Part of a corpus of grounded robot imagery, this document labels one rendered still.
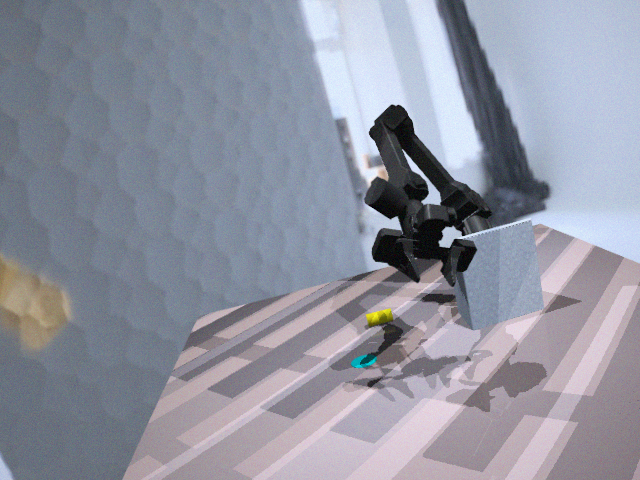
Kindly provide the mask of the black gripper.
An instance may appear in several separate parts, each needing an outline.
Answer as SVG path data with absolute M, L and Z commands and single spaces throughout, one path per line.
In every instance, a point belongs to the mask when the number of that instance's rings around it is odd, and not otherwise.
M 418 283 L 420 275 L 415 258 L 441 260 L 443 265 L 440 271 L 450 286 L 454 287 L 456 271 L 465 272 L 477 253 L 474 242 L 456 238 L 450 248 L 445 248 L 440 247 L 441 236 L 437 233 L 419 230 L 419 234 L 412 237 L 411 216 L 403 221 L 402 231 L 389 228 L 379 230 L 372 247 L 374 261 L 388 263 L 388 266 Z

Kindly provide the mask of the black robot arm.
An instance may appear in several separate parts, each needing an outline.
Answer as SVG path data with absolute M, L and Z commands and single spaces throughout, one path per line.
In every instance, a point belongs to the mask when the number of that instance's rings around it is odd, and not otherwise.
M 412 215 L 412 237 L 420 230 L 437 233 L 442 239 L 442 230 L 453 226 L 462 232 L 462 236 L 492 228 L 488 219 L 493 215 L 490 207 L 478 193 L 467 184 L 454 180 L 445 170 L 416 136 L 406 109 L 390 105 L 374 124 L 369 135 L 389 178 L 388 182 L 378 176 L 374 178 L 364 198 L 367 205 L 389 219 L 397 216 L 400 226 Z M 412 171 L 403 151 L 438 190 L 440 205 L 421 203 L 429 195 L 428 185 L 420 174 Z

